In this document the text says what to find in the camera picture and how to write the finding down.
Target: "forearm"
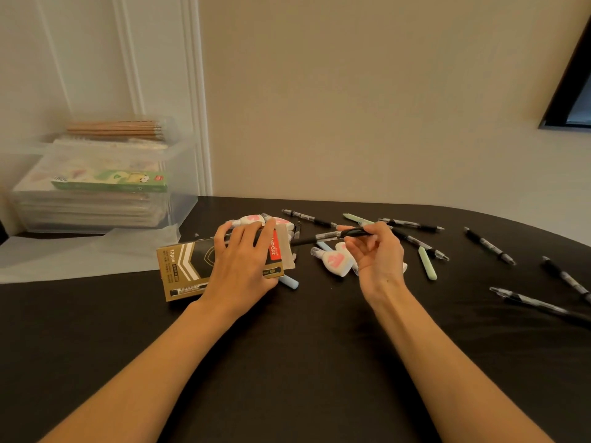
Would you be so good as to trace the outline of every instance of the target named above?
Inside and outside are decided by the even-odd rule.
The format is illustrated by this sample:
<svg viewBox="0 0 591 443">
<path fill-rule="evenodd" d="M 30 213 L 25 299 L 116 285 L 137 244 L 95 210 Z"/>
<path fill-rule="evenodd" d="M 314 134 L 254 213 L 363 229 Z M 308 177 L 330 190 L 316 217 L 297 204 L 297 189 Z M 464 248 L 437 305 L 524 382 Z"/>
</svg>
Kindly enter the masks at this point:
<svg viewBox="0 0 591 443">
<path fill-rule="evenodd" d="M 543 443 L 551 439 L 437 326 L 406 289 L 374 305 L 441 439 Z"/>
<path fill-rule="evenodd" d="M 191 303 L 164 334 L 42 443 L 155 442 L 188 378 L 232 322 L 208 302 Z"/>
</svg>

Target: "desk surface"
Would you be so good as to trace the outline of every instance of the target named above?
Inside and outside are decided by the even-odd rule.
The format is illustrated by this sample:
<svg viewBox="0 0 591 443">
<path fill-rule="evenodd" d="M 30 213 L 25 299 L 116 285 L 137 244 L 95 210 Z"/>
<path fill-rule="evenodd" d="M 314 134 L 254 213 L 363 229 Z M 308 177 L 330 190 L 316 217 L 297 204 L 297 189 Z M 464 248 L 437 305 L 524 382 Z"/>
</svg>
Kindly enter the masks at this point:
<svg viewBox="0 0 591 443">
<path fill-rule="evenodd" d="M 451 259 L 430 282 L 405 247 L 408 287 L 433 319 L 557 442 L 591 441 L 591 331 L 507 305 L 498 286 L 581 313 L 577 293 L 540 269 L 542 255 L 591 286 L 591 247 L 528 225 L 455 208 L 201 198 L 182 239 L 224 220 L 281 208 L 347 223 L 342 213 L 441 225 L 408 229 Z M 463 236 L 472 228 L 510 267 Z M 303 223 L 303 236 L 324 229 Z M 438 441 L 415 387 L 366 305 L 344 279 L 299 249 L 290 275 L 214 346 L 188 382 L 160 441 Z M 166 304 L 158 272 L 2 285 L 0 440 L 33 442 L 161 334 L 186 306 Z"/>
</svg>

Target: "light green pen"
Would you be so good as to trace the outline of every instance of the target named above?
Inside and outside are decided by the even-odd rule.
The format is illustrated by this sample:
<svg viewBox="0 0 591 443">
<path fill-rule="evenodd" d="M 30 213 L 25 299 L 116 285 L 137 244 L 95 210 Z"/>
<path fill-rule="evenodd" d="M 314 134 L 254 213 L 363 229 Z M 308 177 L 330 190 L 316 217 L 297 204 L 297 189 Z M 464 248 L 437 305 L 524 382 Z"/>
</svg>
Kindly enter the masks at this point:
<svg viewBox="0 0 591 443">
<path fill-rule="evenodd" d="M 435 273 L 435 269 L 433 269 L 433 265 L 431 264 L 431 260 L 429 259 L 429 255 L 427 254 L 425 247 L 419 247 L 418 254 L 421 257 L 421 261 L 423 262 L 423 267 L 425 267 L 427 277 L 430 280 L 435 281 L 437 279 L 437 274 Z"/>
<path fill-rule="evenodd" d="M 369 225 L 369 224 L 374 224 L 375 223 L 373 221 L 368 221 L 367 219 L 363 219 L 362 217 L 356 216 L 356 215 L 351 214 L 351 213 L 343 213 L 343 217 L 346 217 L 350 221 L 357 222 L 359 224 L 359 227 L 363 227 L 365 225 Z"/>
</svg>

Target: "clear plastic container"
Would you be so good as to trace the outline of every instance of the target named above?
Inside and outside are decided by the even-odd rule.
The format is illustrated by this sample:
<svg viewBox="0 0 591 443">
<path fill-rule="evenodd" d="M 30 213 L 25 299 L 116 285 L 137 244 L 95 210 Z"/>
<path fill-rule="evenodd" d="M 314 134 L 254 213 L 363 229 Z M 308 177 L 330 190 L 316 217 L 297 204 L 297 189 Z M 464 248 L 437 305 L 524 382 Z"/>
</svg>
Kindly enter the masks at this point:
<svg viewBox="0 0 591 443">
<path fill-rule="evenodd" d="M 0 152 L 31 156 L 7 186 L 26 230 L 106 233 L 180 225 L 197 202 L 196 138 L 167 135 L 167 142 L 99 142 L 55 133 L 4 143 Z"/>
</svg>

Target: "cardboard box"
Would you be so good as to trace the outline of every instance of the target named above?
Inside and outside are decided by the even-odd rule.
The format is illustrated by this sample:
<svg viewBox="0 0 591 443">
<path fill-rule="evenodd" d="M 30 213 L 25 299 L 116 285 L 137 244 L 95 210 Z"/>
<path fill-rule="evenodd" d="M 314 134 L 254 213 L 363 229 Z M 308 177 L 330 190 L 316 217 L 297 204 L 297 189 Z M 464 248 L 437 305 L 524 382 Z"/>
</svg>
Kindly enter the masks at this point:
<svg viewBox="0 0 591 443">
<path fill-rule="evenodd" d="M 205 291 L 215 262 L 212 237 L 161 247 L 157 255 L 166 301 L 201 295 Z M 275 278 L 295 267 L 287 228 L 285 224 L 277 224 L 262 275 Z"/>
</svg>

